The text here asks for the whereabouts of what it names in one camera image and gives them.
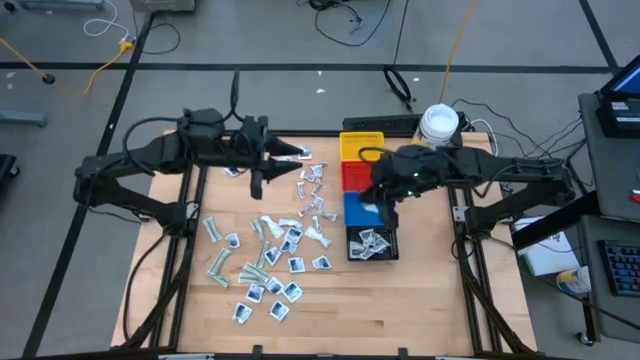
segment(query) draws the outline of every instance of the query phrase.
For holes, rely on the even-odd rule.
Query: yellow cable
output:
[[[29,60],[27,60],[27,58],[25,58],[24,56],[22,56],[22,54],[20,54],[18,52],[18,50],[14,49],[13,46],[11,46],[4,38],[0,38],[0,44],[4,45],[7,49],[9,49],[14,55],[16,55],[20,60],[22,60],[22,62],[24,62],[25,64],[27,64],[33,71],[37,72],[42,78],[46,78],[47,74],[45,72],[43,72],[42,70],[38,69],[35,65],[33,65],[31,62],[29,62]],[[100,73],[100,71],[106,69],[107,67],[109,67],[109,65],[113,64],[114,62],[118,61],[118,59],[120,59],[122,57],[122,55],[124,55],[124,53],[126,53],[127,51],[133,49],[133,43],[129,42],[129,41],[124,41],[121,40],[118,43],[120,50],[118,51],[118,55],[116,55],[113,59],[109,60],[109,62],[107,62],[106,64],[102,65],[101,67],[99,67],[96,71],[93,72],[93,74],[91,74],[91,77],[89,78],[89,83],[87,84],[87,87],[84,89],[84,91],[82,92],[77,92],[73,89],[70,89],[62,84],[58,84],[58,83],[54,83],[54,85],[56,86],[56,88],[59,88],[65,92],[71,93],[71,94],[75,94],[75,95],[86,95],[89,90],[91,90],[91,87],[93,87],[93,81],[95,80],[95,77],[98,75],[98,73]]]
[[[460,39],[462,38],[462,34],[464,33],[464,28],[467,26],[467,22],[469,22],[469,18],[471,17],[471,13],[476,5],[475,0],[470,0],[469,9],[467,10],[467,14],[464,16],[464,20],[462,20],[462,25],[460,25],[460,30],[458,31],[458,37],[456,38],[456,42],[453,43],[453,48],[451,49],[451,54],[449,55],[449,61],[447,62],[447,69],[444,72],[444,80],[442,81],[442,90],[440,91],[440,100],[438,103],[442,103],[444,100],[444,95],[447,93],[447,81],[449,80],[449,70],[451,69],[451,63],[453,63],[453,58],[456,56],[456,52],[458,51],[458,45],[460,44]]]

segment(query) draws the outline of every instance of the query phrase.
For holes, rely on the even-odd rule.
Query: white cable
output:
[[[101,36],[104,33],[106,33],[107,31],[109,31],[109,29],[111,28],[111,26],[116,26],[119,27],[121,29],[123,29],[126,34],[124,35],[124,38],[122,38],[122,40],[127,40],[129,39],[129,29],[127,29],[126,27],[116,23],[116,20],[118,19],[118,9],[116,9],[116,6],[113,5],[113,3],[109,0],[104,0],[107,4],[111,5],[111,7],[113,8],[113,20],[109,21],[109,20],[105,20],[105,19],[91,19],[87,22],[84,23],[84,26],[82,27],[82,30],[84,31],[85,34],[87,34],[88,36],[92,36],[92,37],[96,37],[96,36]],[[94,22],[99,22],[99,23],[104,23],[107,24],[107,27],[105,27],[102,31],[99,31],[97,33],[90,33],[87,30],[87,25],[94,23]]]
[[[487,128],[489,129],[489,133],[491,134],[491,137],[493,138],[493,156],[498,156],[498,139],[496,139],[496,134],[493,133],[493,129],[491,128],[491,125],[489,125],[489,123],[486,120],[483,119],[476,119],[473,120],[471,122],[471,125],[477,123],[477,122],[481,122],[483,124],[485,124],[487,126]]]

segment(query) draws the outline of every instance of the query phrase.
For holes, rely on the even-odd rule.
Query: monitor screen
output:
[[[627,76],[618,80],[611,90],[640,95],[640,65],[630,71]]]

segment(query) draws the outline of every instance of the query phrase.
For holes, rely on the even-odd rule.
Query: gray floor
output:
[[[132,27],[128,1],[113,0],[120,22]],[[634,0],[589,0],[619,64],[640,53],[640,30]],[[369,31],[381,16],[384,0],[354,2]],[[410,2],[398,63],[446,63],[467,1]],[[173,53],[144,55],[143,63],[389,63],[393,60],[404,1],[392,0],[378,33],[360,48],[346,48],[317,34],[314,12],[294,0],[201,1],[195,15],[163,15],[182,33]],[[88,38],[82,24],[110,17],[91,9],[56,8],[16,14],[0,12],[0,36],[27,57],[49,62],[104,62],[113,56],[122,32],[112,29]],[[139,24],[144,16],[138,14]],[[332,10],[321,26],[345,36],[352,26],[348,13]],[[357,42],[366,33],[348,38]],[[149,51],[170,47],[175,35],[166,28],[149,38]],[[122,62],[129,60],[129,55]],[[0,62],[15,61],[0,50]],[[486,0],[478,2],[455,61],[464,65],[606,66],[606,62],[577,0]],[[5,75],[15,72],[11,78]],[[82,88],[90,72],[51,71],[59,82]],[[43,129],[0,126],[0,152],[20,158],[22,174],[0,207],[0,358],[20,356],[69,229],[75,204],[71,199],[73,170],[84,155],[93,154],[120,88],[124,72],[108,70],[86,97],[70,96],[42,84],[27,70],[0,70],[0,108],[41,111],[49,118]],[[441,73],[403,74],[423,110],[437,102]],[[110,151],[132,122],[153,115],[178,115],[183,107],[228,108],[232,74],[207,71],[135,73]],[[512,117],[522,131],[543,141],[577,117],[577,95],[601,87],[609,75],[453,73],[445,102],[463,97],[486,102]],[[349,116],[400,114],[402,104],[378,72],[272,71],[243,72],[239,112],[268,115],[274,129],[339,129]],[[325,90],[318,94],[318,89]],[[504,120],[482,108],[457,105],[473,119],[483,118],[496,132],[533,146]],[[161,125],[139,129],[132,145],[142,145],[162,131]],[[577,129],[556,148],[580,140]],[[498,138],[501,150],[520,155],[515,142]],[[568,153],[559,152],[561,157]],[[591,179],[586,152],[574,164],[583,180]],[[127,179],[145,191],[149,180]],[[538,212],[549,209],[536,209]],[[131,261],[137,228],[111,218],[89,214],[82,228],[69,271],[56,302],[39,354],[106,349],[116,321]],[[579,304],[528,279],[523,279],[539,348],[549,355],[636,358],[640,346],[604,339],[594,348],[577,344],[573,334],[583,330]]]

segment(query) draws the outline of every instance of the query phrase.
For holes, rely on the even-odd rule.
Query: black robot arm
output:
[[[558,159],[534,160],[495,157],[482,149],[440,147],[436,150],[420,146],[401,146],[397,151],[383,151],[371,164],[372,185],[361,193],[360,201],[377,204],[380,217],[389,227],[398,227],[395,203],[406,197],[420,197],[441,186],[471,188],[484,197],[495,181],[527,183],[526,189],[488,207],[459,208],[461,221],[469,233],[486,233],[496,222],[535,205],[562,205],[574,193],[564,162]],[[483,191],[475,188],[489,182]]]
[[[171,235],[184,235],[190,218],[188,206],[163,203],[122,187],[118,178],[153,172],[180,174],[193,163],[199,167],[235,167],[251,171],[250,193],[262,198],[262,181],[269,182],[302,164],[276,161],[270,155],[295,155],[302,150],[272,136],[268,120],[250,116],[242,127],[224,137],[222,115],[215,109],[185,111],[175,119],[177,130],[148,145],[105,156],[88,156],[75,171],[74,199],[88,206],[112,204],[136,215],[155,218]]]

